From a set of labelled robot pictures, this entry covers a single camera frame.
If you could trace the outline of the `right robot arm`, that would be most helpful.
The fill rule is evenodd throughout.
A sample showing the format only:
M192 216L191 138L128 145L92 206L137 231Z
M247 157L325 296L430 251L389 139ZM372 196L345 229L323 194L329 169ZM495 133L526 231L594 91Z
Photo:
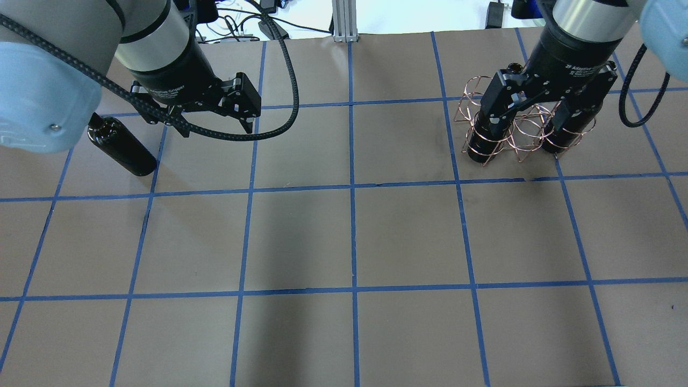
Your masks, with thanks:
M506 139L518 112L558 102L542 144L568 147L597 115L617 79L610 56L635 22L644 48L669 76L686 82L686 1L538 1L546 25L524 68L492 78L470 145L489 152Z

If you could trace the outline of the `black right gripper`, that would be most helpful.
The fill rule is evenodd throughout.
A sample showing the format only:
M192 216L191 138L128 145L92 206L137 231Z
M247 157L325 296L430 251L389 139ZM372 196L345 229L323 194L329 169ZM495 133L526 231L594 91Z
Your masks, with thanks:
M502 141L527 98L553 100L586 85L577 95L566 96L548 122L549 141L580 140L618 78L617 66L605 64L617 46L617 41L583 41L546 25L525 69L499 69L492 77L472 137Z

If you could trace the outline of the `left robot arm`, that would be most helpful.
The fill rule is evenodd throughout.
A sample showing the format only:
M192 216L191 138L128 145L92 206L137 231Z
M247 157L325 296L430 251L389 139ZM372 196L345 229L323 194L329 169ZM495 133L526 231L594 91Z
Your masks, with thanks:
M216 76L196 25L175 1L2 1L2 146L68 150L103 90L185 137L259 139L260 95Z

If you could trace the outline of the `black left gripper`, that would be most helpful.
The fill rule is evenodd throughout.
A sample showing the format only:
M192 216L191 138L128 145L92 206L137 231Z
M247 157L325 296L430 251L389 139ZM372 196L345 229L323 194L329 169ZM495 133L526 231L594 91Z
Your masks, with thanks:
M221 81L213 72L198 42L191 37L185 48L170 58L161 46L134 49L120 44L116 59L130 71L130 104L149 124L186 125L187 112L213 111L239 121L246 134L254 133L261 115L261 96L245 73Z

